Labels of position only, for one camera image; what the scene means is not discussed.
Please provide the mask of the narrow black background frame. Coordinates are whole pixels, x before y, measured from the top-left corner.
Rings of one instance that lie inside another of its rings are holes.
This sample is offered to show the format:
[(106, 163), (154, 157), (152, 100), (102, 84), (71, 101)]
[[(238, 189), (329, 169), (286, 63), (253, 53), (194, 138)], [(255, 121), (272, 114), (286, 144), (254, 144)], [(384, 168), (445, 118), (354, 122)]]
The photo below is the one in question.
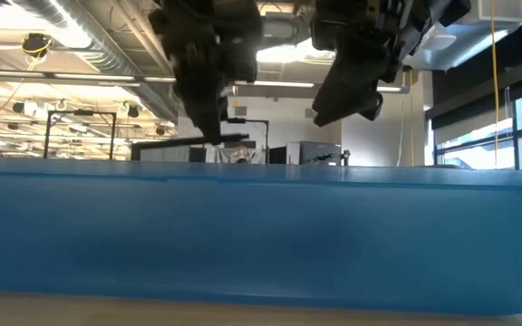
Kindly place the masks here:
[(250, 120), (245, 118), (227, 118), (225, 123), (228, 124), (247, 124), (247, 123), (262, 123), (265, 125), (265, 163), (269, 164), (269, 120)]

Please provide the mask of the long linear ceiling light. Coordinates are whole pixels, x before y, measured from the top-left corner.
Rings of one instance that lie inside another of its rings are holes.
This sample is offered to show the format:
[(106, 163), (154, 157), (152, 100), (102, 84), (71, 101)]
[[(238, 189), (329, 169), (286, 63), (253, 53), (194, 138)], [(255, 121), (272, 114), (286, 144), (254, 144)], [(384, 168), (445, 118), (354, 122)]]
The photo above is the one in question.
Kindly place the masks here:
[[(321, 86), (319, 83), (311, 82), (299, 82), (299, 81), (234, 81), (236, 86), (260, 86), (260, 87), (283, 87), (283, 88), (303, 88), (313, 89)], [(377, 86), (378, 92), (384, 93), (407, 93), (410, 91), (408, 87), (397, 87), (397, 86)]]
[(0, 81), (25, 80), (57, 80), (66, 82), (98, 82), (109, 84), (140, 84), (140, 83), (174, 83), (174, 77), (139, 76), (139, 75), (109, 75), (66, 72), (28, 72), (0, 70)]

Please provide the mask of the blue plastic supply box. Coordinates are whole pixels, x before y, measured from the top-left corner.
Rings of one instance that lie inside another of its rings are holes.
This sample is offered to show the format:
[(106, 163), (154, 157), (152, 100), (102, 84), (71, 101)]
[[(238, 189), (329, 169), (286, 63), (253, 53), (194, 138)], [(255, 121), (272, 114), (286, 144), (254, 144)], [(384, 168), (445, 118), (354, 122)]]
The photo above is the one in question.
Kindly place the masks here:
[(0, 291), (522, 312), (522, 171), (0, 158)]

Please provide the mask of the silver ventilation duct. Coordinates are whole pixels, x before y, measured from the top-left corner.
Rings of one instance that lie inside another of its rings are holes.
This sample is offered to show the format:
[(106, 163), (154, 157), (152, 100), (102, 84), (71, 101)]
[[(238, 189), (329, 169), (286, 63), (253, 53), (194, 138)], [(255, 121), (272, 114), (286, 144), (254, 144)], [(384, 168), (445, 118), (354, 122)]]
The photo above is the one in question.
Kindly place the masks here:
[[(98, 72), (109, 75), (132, 75), (144, 77), (108, 32), (98, 23), (78, 0), (10, 0), (27, 13), (52, 26), (49, 34), (62, 45), (86, 49), (80, 56)], [(137, 81), (140, 86), (121, 86), (140, 98), (158, 118), (178, 122), (179, 113), (168, 90), (156, 83)]]

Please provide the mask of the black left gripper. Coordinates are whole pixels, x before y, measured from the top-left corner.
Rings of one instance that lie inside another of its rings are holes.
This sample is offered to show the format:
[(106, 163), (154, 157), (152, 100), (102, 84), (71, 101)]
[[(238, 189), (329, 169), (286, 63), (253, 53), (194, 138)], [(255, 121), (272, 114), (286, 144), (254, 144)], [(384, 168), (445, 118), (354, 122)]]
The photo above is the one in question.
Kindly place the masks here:
[[(175, 76), (176, 93), (204, 139), (221, 142), (224, 83), (253, 82), (262, 18), (255, 0), (153, 0), (149, 14)], [(214, 73), (217, 77), (187, 77)]]

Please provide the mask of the large window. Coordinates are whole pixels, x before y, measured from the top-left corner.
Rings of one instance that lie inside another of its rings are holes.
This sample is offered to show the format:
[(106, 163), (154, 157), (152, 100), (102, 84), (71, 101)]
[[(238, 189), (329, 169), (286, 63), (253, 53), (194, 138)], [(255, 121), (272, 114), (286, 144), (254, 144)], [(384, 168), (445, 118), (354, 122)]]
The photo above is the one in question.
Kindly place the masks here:
[(498, 108), (491, 100), (480, 101), (431, 121), (436, 163), (522, 170), (522, 94), (506, 88), (498, 95)]

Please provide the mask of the dark computer monitor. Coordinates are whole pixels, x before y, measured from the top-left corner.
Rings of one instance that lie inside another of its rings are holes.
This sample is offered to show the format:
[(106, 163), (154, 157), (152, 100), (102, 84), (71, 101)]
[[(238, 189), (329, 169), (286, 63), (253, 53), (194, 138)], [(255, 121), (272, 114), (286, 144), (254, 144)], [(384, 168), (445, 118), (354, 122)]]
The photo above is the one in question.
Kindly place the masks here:
[(340, 166), (342, 148), (340, 145), (326, 142), (301, 141), (299, 165)]

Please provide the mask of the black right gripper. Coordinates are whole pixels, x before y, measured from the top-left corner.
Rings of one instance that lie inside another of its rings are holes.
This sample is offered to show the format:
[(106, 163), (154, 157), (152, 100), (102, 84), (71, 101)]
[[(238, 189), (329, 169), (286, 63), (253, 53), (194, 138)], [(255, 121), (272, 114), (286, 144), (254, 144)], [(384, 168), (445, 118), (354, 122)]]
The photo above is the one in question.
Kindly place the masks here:
[(313, 47), (339, 53), (345, 46), (364, 50), (366, 64), (335, 61), (314, 98), (314, 124), (323, 127), (359, 114), (380, 115), (378, 79), (393, 82), (402, 68), (399, 54), (414, 0), (315, 0), (310, 24)]

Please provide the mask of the white ceiling unit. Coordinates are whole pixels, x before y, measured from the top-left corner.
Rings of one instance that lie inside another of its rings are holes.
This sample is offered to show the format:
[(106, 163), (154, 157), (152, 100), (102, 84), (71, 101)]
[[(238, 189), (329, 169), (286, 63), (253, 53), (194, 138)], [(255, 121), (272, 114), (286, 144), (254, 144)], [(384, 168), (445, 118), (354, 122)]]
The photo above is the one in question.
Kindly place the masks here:
[(470, 0), (470, 11), (455, 23), (436, 23), (415, 54), (403, 63), (416, 70), (446, 71), (460, 66), (522, 25), (522, 0)]

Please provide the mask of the wide black background frame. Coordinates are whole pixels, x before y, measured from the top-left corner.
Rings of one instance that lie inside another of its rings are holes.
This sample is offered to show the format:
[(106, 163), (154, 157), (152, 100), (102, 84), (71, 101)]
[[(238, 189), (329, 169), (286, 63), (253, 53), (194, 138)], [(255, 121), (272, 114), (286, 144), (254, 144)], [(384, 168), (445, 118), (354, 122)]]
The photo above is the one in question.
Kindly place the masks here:
[(47, 112), (47, 120), (45, 125), (45, 134), (44, 134), (44, 145), (43, 145), (43, 158), (48, 158), (48, 152), (49, 152), (49, 143), (50, 143), (50, 136), (51, 136), (51, 129), (52, 129), (52, 119), (54, 114), (72, 114), (74, 116), (93, 116), (96, 115), (106, 115), (111, 116), (111, 142), (110, 142), (110, 151), (109, 151), (109, 159), (114, 159), (114, 140), (115, 140), (115, 131), (116, 131), (116, 120), (117, 120), (117, 114), (115, 112), (103, 112), (103, 111), (94, 111), (94, 110), (84, 110), (84, 109), (78, 109), (78, 110), (49, 110)]

